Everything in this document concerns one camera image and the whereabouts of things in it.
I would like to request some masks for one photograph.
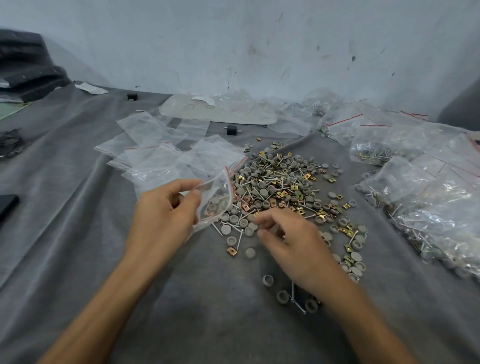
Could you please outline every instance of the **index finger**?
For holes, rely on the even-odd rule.
[[[293,221],[299,218],[303,219],[302,216],[296,214],[289,208],[280,209],[278,207],[274,207],[266,211],[260,212],[255,218],[255,224],[262,225],[274,221],[275,223],[280,225],[283,230],[285,230],[285,227],[287,225],[291,224]]]
[[[195,189],[202,181],[198,179],[181,179],[174,180],[160,187],[162,193],[166,195],[171,203],[178,202],[178,194],[183,191],[191,191]]]

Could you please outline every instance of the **gray cloth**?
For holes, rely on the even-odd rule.
[[[0,164],[0,194],[21,198],[0,227],[0,363],[35,362],[119,261],[135,192],[93,147],[121,132],[115,120],[167,98],[139,93],[138,101],[129,102],[125,93],[111,89],[92,96],[70,85],[0,123],[3,130],[23,127],[31,143]],[[293,140],[261,126],[226,136],[224,126],[211,123],[209,134],[240,146],[251,142],[255,151]],[[360,284],[420,361],[480,362],[478,287],[438,264],[423,264],[349,188],[371,166],[350,162],[339,144],[318,133],[285,151],[346,171],[336,183],[319,179],[316,186],[323,199],[330,191],[356,198],[359,206],[345,214],[369,229]],[[111,363],[356,362],[324,308],[305,316],[276,302],[276,292],[290,284],[256,236],[242,238],[235,258],[227,254],[225,239],[212,227],[191,237],[135,309]],[[334,236],[331,250],[343,255],[346,242],[346,236]],[[245,257],[248,247],[257,250],[253,260]],[[269,289],[261,282],[267,273],[276,280]],[[300,290],[298,296],[308,297]]]

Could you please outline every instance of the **torn paper piece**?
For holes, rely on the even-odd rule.
[[[209,96],[193,96],[192,100],[205,101],[210,106],[215,106],[215,101]]]
[[[100,87],[97,87],[97,86],[92,86],[92,85],[90,85],[86,82],[83,82],[80,85],[75,84],[75,87],[79,88],[81,90],[84,90],[84,91],[86,91],[86,92],[88,92],[89,94],[92,94],[92,95],[103,95],[103,94],[108,93],[107,90],[105,90],[103,88],[100,88]]]

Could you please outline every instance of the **wall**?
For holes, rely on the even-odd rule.
[[[0,0],[72,79],[142,91],[347,99],[435,118],[480,76],[478,0]]]

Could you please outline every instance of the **person's left hand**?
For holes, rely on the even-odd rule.
[[[187,240],[202,200],[202,181],[175,180],[140,197],[125,243],[123,260],[153,277]],[[186,196],[180,192],[190,191]]]

